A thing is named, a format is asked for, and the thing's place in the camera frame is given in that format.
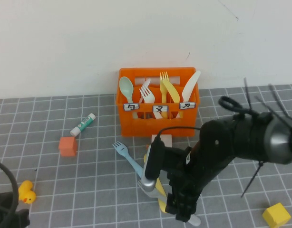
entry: white wall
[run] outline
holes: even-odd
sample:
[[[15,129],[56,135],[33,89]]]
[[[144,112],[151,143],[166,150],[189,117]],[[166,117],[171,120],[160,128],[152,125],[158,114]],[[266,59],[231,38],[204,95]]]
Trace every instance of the white wall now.
[[[114,93],[120,68],[165,66],[200,88],[292,83],[292,0],[0,0],[0,98]]]

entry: label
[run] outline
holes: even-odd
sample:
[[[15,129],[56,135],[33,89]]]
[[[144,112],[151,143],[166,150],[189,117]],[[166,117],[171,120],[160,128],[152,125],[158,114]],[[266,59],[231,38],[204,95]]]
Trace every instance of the label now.
[[[168,112],[168,105],[154,105],[152,111],[155,112]]]
[[[185,110],[189,108],[195,108],[195,102],[181,102],[180,109]]]
[[[186,157],[186,165],[190,162],[190,152],[188,154],[188,156]]]
[[[79,123],[78,125],[79,130],[82,132],[92,122],[93,122],[92,118],[90,116],[87,116],[82,122]]]
[[[124,104],[124,111],[130,112],[133,110],[137,110],[140,108],[140,105],[138,103],[126,103]]]

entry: black object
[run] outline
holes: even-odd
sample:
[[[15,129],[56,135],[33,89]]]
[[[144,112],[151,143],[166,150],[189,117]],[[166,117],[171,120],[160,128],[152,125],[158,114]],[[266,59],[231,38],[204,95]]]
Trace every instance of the black object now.
[[[232,98],[222,96],[219,104],[236,114],[203,124],[200,140],[194,148],[180,150],[165,147],[160,135],[164,130],[173,128],[160,131],[151,144],[145,177],[154,181],[160,170],[167,171],[172,193],[167,197],[166,212],[175,214],[177,220],[187,222],[195,213],[203,188],[235,157],[259,162],[259,168],[247,188],[265,162],[292,162],[292,118],[270,88],[285,117],[280,117],[263,101],[270,112],[260,114],[254,111],[246,86],[249,108],[243,108]]]
[[[25,228],[30,225],[29,210],[18,212],[18,186],[11,171],[0,163],[0,168],[8,176],[13,192],[0,193],[0,228]]]

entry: orange cube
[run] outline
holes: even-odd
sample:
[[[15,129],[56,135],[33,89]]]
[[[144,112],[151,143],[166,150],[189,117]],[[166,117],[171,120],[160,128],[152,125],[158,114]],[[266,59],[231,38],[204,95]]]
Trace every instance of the orange cube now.
[[[75,137],[61,137],[58,148],[61,156],[75,156],[78,144]]]

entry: knife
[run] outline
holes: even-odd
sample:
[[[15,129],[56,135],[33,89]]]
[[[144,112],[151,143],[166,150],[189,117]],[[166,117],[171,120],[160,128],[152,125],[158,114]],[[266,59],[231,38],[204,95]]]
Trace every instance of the knife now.
[[[186,83],[186,85],[183,89],[183,92],[182,92],[183,102],[189,101],[190,95],[192,94],[192,91],[193,91],[195,84],[197,83],[200,75],[201,75],[201,71],[198,70],[190,77],[190,79]],[[178,113],[178,115],[176,116],[176,118],[180,118],[180,117],[181,118],[183,117],[183,112]]]

